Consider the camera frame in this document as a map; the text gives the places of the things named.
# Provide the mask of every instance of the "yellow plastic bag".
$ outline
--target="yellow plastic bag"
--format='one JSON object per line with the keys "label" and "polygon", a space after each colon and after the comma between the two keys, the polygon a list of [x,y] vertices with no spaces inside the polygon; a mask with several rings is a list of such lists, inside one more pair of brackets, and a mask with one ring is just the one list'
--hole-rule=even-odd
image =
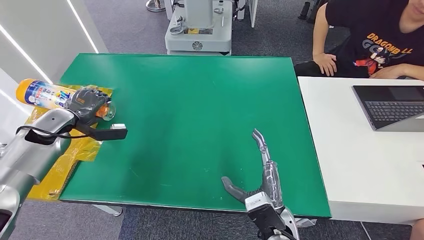
{"label": "yellow plastic bag", "polygon": [[[66,88],[80,89],[79,85],[64,85]],[[109,88],[97,87],[109,96],[113,90]],[[35,107],[26,124],[33,123],[36,119],[45,114],[49,109]],[[83,135],[77,130],[70,131],[71,136]],[[56,163],[47,173],[39,185],[34,185],[28,194],[29,199],[55,201],[59,199],[78,161],[94,161],[100,149],[100,142],[91,137],[72,139],[67,151],[57,159]]]}

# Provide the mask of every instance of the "black t-shirt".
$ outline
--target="black t-shirt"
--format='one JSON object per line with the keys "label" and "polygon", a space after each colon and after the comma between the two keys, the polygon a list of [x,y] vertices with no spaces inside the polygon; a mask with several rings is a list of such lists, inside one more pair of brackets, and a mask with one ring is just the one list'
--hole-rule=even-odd
{"label": "black t-shirt", "polygon": [[379,69],[412,64],[424,66],[424,26],[410,33],[399,27],[408,0],[330,0],[329,25],[350,29],[349,40],[336,53],[337,61]]}

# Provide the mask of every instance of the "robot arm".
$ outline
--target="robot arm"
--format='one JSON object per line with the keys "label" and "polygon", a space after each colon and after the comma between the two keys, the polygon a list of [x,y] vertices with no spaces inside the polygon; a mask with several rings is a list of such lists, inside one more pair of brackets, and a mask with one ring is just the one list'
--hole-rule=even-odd
{"label": "robot arm", "polygon": [[264,136],[254,129],[255,139],[262,156],[262,185],[255,191],[246,192],[231,180],[221,178],[225,190],[245,204],[247,215],[259,228],[262,240],[299,240],[295,217],[283,204],[277,163],[271,160]]}
{"label": "robot arm", "polygon": [[[33,124],[19,127],[14,139],[0,148],[0,240],[12,234],[31,188],[40,184],[72,138],[103,141],[126,137],[127,129],[122,126],[107,130],[90,127],[99,120],[99,108],[110,101],[101,91],[81,89],[67,102],[66,109],[49,110]],[[72,129],[86,135],[73,137],[69,134]]]}

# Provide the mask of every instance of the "can label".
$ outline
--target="can label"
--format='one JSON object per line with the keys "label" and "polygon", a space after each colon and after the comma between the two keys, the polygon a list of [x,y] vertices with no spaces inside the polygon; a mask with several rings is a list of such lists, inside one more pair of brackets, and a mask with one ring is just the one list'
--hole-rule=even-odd
{"label": "can label", "polygon": [[61,87],[36,80],[26,89],[24,100],[29,105],[46,109],[63,108],[72,94]]}

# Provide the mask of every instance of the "person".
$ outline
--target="person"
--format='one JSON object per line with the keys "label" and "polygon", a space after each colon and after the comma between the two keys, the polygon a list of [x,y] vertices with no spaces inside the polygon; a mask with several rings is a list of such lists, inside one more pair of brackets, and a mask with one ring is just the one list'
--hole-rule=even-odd
{"label": "person", "polygon": [[424,240],[424,219],[418,220],[413,225],[409,240]]}
{"label": "person", "polygon": [[[330,25],[350,37],[325,53]],[[424,80],[424,0],[330,0],[316,15],[312,57],[297,76]]]}

